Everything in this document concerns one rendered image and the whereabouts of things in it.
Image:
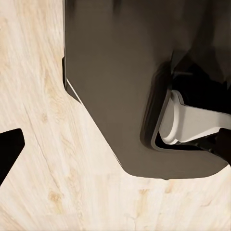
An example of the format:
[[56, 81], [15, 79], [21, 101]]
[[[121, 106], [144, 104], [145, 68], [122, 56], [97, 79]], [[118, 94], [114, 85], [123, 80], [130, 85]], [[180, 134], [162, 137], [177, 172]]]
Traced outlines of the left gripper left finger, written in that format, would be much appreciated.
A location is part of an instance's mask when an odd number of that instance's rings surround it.
[[0, 186], [25, 146], [20, 128], [0, 133]]

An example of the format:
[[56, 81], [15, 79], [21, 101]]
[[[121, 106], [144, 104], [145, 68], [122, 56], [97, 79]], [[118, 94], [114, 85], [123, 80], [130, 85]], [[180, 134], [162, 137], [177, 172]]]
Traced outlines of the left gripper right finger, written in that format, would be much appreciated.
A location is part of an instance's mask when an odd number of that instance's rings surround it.
[[231, 166], [231, 129], [220, 128], [216, 137], [216, 145]]

